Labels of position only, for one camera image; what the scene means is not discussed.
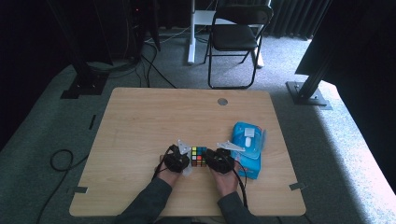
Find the tissue box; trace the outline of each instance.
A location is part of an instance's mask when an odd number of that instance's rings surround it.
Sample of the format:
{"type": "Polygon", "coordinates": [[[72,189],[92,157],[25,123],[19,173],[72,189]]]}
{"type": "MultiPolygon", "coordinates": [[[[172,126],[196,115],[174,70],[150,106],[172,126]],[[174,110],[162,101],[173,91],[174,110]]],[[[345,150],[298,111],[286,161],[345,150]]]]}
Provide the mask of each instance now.
{"type": "Polygon", "coordinates": [[[257,125],[239,121],[233,126],[233,144],[245,149],[245,151],[232,151],[231,154],[245,168],[245,172],[239,170],[240,176],[251,179],[257,179],[259,176],[265,137],[266,131],[257,125]]]}

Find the sleeve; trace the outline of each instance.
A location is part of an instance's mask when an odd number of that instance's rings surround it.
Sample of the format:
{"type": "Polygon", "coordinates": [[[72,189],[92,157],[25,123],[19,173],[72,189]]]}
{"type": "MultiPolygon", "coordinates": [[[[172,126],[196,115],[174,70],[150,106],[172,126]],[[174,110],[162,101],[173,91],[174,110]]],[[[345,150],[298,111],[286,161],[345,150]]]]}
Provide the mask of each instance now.
{"type": "Polygon", "coordinates": [[[260,223],[259,219],[252,215],[242,204],[237,192],[222,197],[218,201],[218,206],[227,224],[260,223]]]}
{"type": "Polygon", "coordinates": [[[165,208],[172,187],[160,178],[154,178],[134,201],[116,217],[116,224],[152,223],[165,208]]]}

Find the folding chair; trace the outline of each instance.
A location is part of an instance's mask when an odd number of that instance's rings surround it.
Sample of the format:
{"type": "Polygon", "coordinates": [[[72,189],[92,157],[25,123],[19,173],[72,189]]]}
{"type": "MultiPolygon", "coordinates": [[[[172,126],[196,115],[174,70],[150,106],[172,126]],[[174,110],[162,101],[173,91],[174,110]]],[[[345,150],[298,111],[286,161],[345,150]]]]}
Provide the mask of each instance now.
{"type": "Polygon", "coordinates": [[[257,50],[260,53],[262,34],[270,23],[274,12],[268,6],[226,6],[219,8],[212,21],[211,31],[207,42],[204,63],[209,57],[209,72],[207,83],[212,89],[247,89],[256,76],[258,56],[254,60],[253,75],[249,84],[245,86],[213,86],[211,84],[212,57],[213,56],[244,56],[243,63],[250,52],[257,50]],[[230,21],[232,24],[219,23],[219,20],[230,21]],[[246,51],[246,54],[212,54],[212,48],[218,51],[246,51]]]}

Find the black wall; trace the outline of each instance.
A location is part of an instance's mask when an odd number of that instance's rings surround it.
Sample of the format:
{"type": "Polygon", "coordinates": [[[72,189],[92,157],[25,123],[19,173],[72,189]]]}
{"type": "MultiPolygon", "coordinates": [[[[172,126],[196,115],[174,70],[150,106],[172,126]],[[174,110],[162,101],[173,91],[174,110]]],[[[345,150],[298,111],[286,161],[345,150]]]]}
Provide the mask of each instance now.
{"type": "Polygon", "coordinates": [[[333,0],[296,73],[314,76],[334,50],[324,80],[337,87],[396,190],[396,2],[333,0]]]}
{"type": "Polygon", "coordinates": [[[0,3],[0,149],[52,77],[68,65],[44,3],[0,3]]]}

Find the hand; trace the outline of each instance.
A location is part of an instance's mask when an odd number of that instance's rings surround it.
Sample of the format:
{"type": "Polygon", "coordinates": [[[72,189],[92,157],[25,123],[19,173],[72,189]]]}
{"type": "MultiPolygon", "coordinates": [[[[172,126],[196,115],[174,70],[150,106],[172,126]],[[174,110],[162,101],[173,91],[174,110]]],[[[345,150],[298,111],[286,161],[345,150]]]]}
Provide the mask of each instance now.
{"type": "MultiPolygon", "coordinates": [[[[234,163],[234,169],[235,171],[239,169],[239,164],[237,162],[234,163]]],[[[239,182],[233,171],[230,171],[227,174],[222,174],[214,171],[211,168],[209,168],[209,170],[215,178],[216,188],[218,189],[221,197],[224,197],[236,191],[239,182]]]]}
{"type": "Polygon", "coordinates": [[[157,174],[157,177],[165,181],[168,185],[170,185],[173,188],[180,175],[181,173],[170,171],[163,162],[160,168],[160,172],[157,174]]]}

